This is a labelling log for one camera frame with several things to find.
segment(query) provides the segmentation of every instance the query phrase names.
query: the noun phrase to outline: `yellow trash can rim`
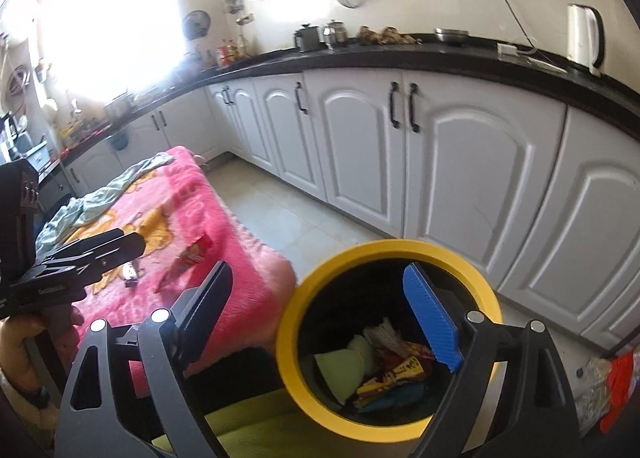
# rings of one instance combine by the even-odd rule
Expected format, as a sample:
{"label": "yellow trash can rim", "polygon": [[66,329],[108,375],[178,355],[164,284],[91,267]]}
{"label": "yellow trash can rim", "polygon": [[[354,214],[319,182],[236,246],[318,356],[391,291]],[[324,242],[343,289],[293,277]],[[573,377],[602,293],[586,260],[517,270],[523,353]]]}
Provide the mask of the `yellow trash can rim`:
{"label": "yellow trash can rim", "polygon": [[[500,306],[482,274],[468,261],[437,245],[413,240],[379,240],[357,245],[318,265],[294,292],[278,326],[276,361],[287,391],[309,417],[325,428],[351,438],[376,443],[392,443],[420,438],[431,417],[411,424],[377,427],[359,424],[327,408],[307,386],[298,361],[298,331],[309,304],[322,288],[342,273],[375,260],[404,258],[431,263],[447,271],[465,285],[479,310],[494,323],[502,323]],[[492,371],[492,378],[497,364]]]}

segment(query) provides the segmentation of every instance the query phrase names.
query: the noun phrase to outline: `white electric kettle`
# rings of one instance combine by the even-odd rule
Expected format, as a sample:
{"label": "white electric kettle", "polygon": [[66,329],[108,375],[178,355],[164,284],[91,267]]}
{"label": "white electric kettle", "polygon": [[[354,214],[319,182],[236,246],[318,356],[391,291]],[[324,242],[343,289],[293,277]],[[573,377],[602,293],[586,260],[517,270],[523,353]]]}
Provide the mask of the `white electric kettle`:
{"label": "white electric kettle", "polygon": [[574,66],[599,76],[604,61],[602,16],[593,7],[569,4],[567,25],[567,58]]}

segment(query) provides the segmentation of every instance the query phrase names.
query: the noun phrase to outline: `trash can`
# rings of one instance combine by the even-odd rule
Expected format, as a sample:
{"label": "trash can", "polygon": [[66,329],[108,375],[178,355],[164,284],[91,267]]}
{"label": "trash can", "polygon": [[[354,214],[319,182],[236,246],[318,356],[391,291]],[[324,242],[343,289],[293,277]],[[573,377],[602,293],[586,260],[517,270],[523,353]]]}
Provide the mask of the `trash can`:
{"label": "trash can", "polygon": [[[468,310],[502,323],[489,284],[458,255],[419,241],[357,245],[307,275],[283,314],[276,359],[285,387],[300,408],[325,428],[354,440],[393,443],[419,438],[437,410],[452,374],[436,362],[427,392],[405,408],[361,413],[341,406],[323,384],[313,355],[345,348],[354,335],[388,318],[404,339],[427,343],[402,289],[402,273],[418,262],[435,287],[455,294]],[[494,366],[494,377],[497,365]]]}

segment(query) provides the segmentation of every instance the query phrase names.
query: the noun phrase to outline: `blue gripper pad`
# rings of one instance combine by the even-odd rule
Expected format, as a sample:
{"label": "blue gripper pad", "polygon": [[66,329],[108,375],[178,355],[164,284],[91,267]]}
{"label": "blue gripper pad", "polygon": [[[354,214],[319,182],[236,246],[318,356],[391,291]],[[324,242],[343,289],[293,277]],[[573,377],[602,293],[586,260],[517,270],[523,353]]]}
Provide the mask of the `blue gripper pad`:
{"label": "blue gripper pad", "polygon": [[437,361],[446,364],[452,373],[457,372],[463,361],[458,329],[415,263],[404,269],[402,287]]}

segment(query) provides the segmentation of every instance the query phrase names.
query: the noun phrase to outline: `power cord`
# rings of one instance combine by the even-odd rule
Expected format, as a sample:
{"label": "power cord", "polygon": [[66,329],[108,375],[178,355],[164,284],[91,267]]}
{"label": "power cord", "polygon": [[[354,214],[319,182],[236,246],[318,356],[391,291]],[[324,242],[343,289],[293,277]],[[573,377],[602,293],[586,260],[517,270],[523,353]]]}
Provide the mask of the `power cord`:
{"label": "power cord", "polygon": [[[516,16],[516,13],[513,11],[513,8],[511,7],[511,4],[509,3],[509,1],[508,0],[504,0],[504,2],[507,4],[507,7],[509,8],[509,10],[511,12],[511,16],[513,16],[513,19],[516,20],[516,23],[518,24],[520,30],[522,31],[522,34],[524,34],[524,37],[527,38],[527,41],[529,42],[529,45],[531,45],[532,50],[529,50],[528,52],[522,52],[522,54],[525,54],[526,56],[530,56],[531,54],[535,54],[536,52],[538,52],[538,47],[536,47],[536,45],[534,45],[533,42],[531,41],[531,38],[529,37],[529,34],[527,34],[527,31],[524,29],[524,27],[520,23],[520,20]],[[551,61],[548,57],[546,57],[542,52],[540,52],[540,56],[545,58],[549,63],[554,64],[554,62]]]}

